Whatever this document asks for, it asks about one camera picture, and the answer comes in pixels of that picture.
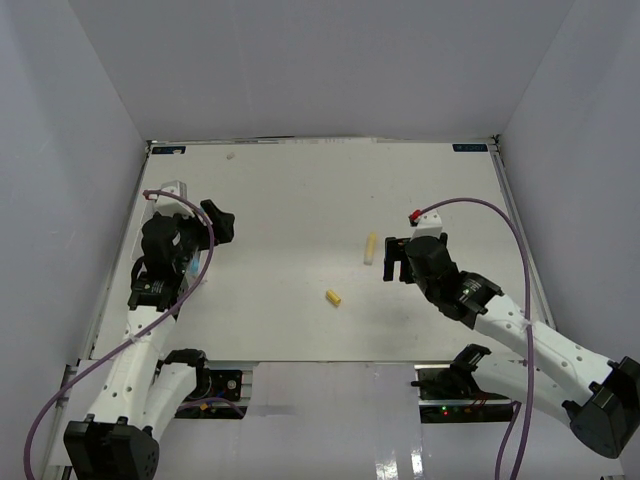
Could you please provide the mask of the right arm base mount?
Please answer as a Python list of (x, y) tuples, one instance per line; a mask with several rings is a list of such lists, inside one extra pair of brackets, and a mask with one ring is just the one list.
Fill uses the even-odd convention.
[(450, 363), (415, 366), (411, 386), (417, 390), (422, 424), (509, 423), (512, 401), (482, 390), (473, 374), (491, 351), (466, 346)]

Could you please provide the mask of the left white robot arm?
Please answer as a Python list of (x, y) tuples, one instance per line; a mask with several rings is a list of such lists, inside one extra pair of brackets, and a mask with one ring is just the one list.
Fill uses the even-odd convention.
[(152, 192), (131, 270), (121, 346), (84, 419), (67, 424), (63, 442), (79, 479), (151, 479), (160, 439), (179, 406), (211, 387), (206, 354), (162, 352), (181, 306), (204, 280), (215, 247), (234, 238), (235, 216), (206, 199), (194, 205)]

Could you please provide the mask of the small yellow cylinder eraser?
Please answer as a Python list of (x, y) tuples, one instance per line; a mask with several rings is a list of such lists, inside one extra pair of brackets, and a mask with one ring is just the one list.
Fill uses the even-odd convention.
[(339, 307), (341, 305), (342, 299), (334, 290), (327, 290), (325, 296), (333, 306)]

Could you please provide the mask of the light blue eraser case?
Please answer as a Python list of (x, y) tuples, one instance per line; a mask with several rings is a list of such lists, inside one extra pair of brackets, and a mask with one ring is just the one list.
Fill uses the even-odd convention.
[(193, 275), (194, 277), (197, 277), (200, 274), (201, 271), (201, 259), (200, 259), (201, 255), (200, 254), (196, 254), (193, 259), (191, 260), (191, 263), (189, 265), (189, 273), (191, 275)]

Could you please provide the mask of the yellow glue stick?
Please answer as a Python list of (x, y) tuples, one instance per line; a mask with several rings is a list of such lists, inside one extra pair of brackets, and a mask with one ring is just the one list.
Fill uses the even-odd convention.
[(375, 251), (377, 244), (377, 234), (375, 232), (371, 232), (366, 239), (364, 255), (363, 255), (363, 264), (370, 266), (373, 264)]

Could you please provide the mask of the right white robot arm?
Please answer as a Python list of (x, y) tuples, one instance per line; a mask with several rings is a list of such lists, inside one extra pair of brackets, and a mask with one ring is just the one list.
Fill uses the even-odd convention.
[(447, 236), (385, 240), (383, 279), (418, 287), (446, 318), (487, 336), (519, 361), (470, 344), (449, 366), (453, 390), (472, 399), (495, 393), (533, 407), (567, 426), (593, 452), (618, 458), (639, 428), (639, 364), (615, 361), (568, 339), (543, 322), (531, 322), (486, 277), (461, 270)]

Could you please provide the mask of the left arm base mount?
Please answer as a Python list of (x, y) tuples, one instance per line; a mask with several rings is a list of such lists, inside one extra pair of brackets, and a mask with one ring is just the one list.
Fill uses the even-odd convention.
[(252, 373), (238, 369), (208, 371), (203, 387), (187, 396), (175, 417), (190, 420), (241, 420), (249, 405)]

